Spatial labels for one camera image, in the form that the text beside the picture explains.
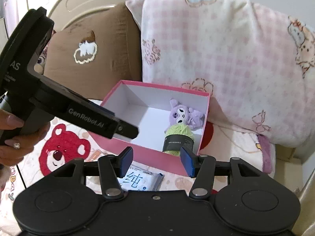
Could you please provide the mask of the person's left hand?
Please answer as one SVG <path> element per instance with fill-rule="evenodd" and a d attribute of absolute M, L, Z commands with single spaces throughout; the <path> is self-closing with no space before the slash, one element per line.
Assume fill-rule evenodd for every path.
<path fill-rule="evenodd" d="M 24 121 L 17 116 L 1 110 L 1 130 L 13 130 L 21 128 Z M 14 166 L 21 162 L 25 155 L 31 153 L 50 129 L 50 123 L 45 124 L 38 131 L 29 135 L 18 135 L 4 141 L 1 146 L 1 165 Z"/>

